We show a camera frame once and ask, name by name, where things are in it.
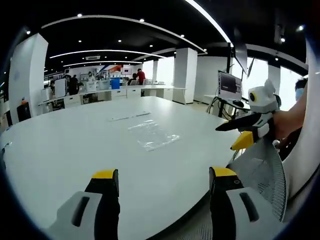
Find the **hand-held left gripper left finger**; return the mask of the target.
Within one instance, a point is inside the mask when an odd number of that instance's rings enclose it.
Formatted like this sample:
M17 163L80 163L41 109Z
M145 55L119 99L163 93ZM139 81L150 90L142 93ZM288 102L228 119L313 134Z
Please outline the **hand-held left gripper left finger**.
M61 205L46 234L51 240L117 240L119 215L118 170L98 171Z

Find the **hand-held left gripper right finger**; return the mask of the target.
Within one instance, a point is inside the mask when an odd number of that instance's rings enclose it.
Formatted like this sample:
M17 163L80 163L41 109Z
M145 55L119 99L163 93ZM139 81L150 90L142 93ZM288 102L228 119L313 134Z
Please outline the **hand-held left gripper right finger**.
M209 168L209 193L213 240L273 240L284 228L272 205L231 169Z

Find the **person's right hand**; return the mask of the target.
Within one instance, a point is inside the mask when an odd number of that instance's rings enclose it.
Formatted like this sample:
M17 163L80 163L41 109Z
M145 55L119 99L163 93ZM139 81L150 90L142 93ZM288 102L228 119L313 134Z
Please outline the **person's right hand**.
M269 98L271 98L274 93L276 92L276 89L270 79L267 79L264 83L264 90Z

